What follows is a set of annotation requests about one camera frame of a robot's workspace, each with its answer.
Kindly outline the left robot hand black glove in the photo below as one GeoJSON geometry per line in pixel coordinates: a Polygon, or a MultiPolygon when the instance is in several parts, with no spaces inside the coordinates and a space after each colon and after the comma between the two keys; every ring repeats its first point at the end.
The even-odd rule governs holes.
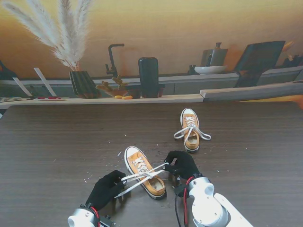
{"type": "Polygon", "coordinates": [[[95,183],[86,204],[91,204],[97,211],[104,208],[124,189],[124,184],[121,181],[124,177],[126,177],[125,173],[114,170],[99,179],[95,183]]]}

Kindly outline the right robot hand black glove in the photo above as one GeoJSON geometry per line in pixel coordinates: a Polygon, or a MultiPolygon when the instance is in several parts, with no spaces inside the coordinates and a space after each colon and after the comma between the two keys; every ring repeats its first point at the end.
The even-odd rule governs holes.
{"type": "Polygon", "coordinates": [[[173,175],[179,175],[188,180],[192,176],[200,174],[191,155],[184,151],[170,151],[165,158],[165,170],[173,175]]]}

